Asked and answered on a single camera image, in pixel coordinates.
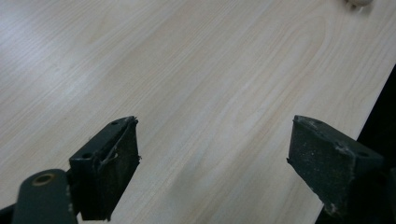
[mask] wooden table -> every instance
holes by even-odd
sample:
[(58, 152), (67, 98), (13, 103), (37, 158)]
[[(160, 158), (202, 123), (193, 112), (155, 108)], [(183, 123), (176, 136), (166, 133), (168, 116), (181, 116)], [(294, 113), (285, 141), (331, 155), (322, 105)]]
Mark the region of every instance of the wooden table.
[(3, 0), (0, 206), (135, 115), (113, 223), (313, 223), (293, 116), (357, 137), (395, 62), (393, 0)]

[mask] screw hole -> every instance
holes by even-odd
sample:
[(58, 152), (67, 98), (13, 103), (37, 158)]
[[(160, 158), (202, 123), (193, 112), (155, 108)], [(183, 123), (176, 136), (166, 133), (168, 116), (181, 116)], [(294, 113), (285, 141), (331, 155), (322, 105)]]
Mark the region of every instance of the screw hole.
[(360, 155), (360, 156), (363, 156), (363, 157), (368, 157), (369, 156), (369, 154), (367, 154), (367, 153), (365, 153), (365, 152), (358, 152), (358, 154)]
[(91, 152), (82, 154), (82, 159), (90, 159), (91, 157), (92, 157), (92, 153)]
[(51, 182), (54, 177), (55, 175), (51, 173), (40, 175), (33, 180), (32, 185), (36, 187), (46, 185)]

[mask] table surface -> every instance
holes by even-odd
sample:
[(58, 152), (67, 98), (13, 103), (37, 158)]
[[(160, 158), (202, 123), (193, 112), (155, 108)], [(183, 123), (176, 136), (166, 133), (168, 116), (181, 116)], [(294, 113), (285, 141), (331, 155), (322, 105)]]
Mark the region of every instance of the table surface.
[(295, 114), (357, 137), (396, 62), (396, 1), (0, 2), (0, 206), (137, 116), (113, 223), (313, 223)]

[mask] light wood surface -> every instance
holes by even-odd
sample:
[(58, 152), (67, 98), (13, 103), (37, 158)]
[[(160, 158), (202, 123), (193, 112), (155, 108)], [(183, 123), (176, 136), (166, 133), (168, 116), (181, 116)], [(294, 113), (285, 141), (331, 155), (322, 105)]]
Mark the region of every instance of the light wood surface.
[(0, 2), (0, 206), (135, 115), (112, 223), (313, 223), (292, 118), (357, 137), (396, 62), (396, 1)]

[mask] wood grain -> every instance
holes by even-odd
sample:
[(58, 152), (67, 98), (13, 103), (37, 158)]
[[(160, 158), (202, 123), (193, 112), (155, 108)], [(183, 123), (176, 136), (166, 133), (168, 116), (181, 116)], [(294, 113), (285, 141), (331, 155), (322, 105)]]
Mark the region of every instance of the wood grain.
[(357, 137), (396, 62), (396, 2), (0, 2), (0, 206), (135, 115), (113, 223), (313, 223), (295, 114)]

